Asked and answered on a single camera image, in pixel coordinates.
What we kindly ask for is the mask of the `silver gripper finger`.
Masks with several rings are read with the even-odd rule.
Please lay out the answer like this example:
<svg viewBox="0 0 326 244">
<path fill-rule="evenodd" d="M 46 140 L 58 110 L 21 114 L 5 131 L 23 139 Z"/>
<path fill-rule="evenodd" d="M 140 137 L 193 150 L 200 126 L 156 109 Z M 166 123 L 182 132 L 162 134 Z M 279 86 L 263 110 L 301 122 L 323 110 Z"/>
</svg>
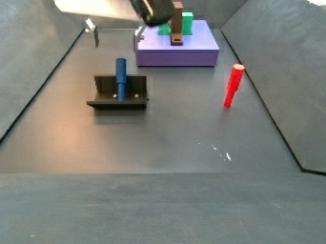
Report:
<svg viewBox="0 0 326 244">
<path fill-rule="evenodd" d="M 145 26 L 140 26 L 133 31 L 133 51 L 137 50 L 138 42 L 144 39 L 142 32 L 144 32 Z"/>
<path fill-rule="evenodd" d="M 85 33 L 92 33 L 93 34 L 94 46 L 97 47 L 98 46 L 98 35 L 97 35 L 96 25 L 94 25 L 93 21 L 89 18 L 86 18 L 84 20 L 84 23 L 85 23 Z"/>
</svg>

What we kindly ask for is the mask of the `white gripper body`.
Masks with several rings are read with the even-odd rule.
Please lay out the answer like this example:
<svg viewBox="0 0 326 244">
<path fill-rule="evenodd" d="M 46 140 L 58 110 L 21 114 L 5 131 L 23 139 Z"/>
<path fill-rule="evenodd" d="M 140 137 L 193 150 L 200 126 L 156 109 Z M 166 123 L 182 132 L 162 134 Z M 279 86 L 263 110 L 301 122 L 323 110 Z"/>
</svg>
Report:
<svg viewBox="0 0 326 244">
<path fill-rule="evenodd" d="M 129 0 L 53 0 L 53 3 L 61 12 L 126 21 L 138 20 Z"/>
</svg>

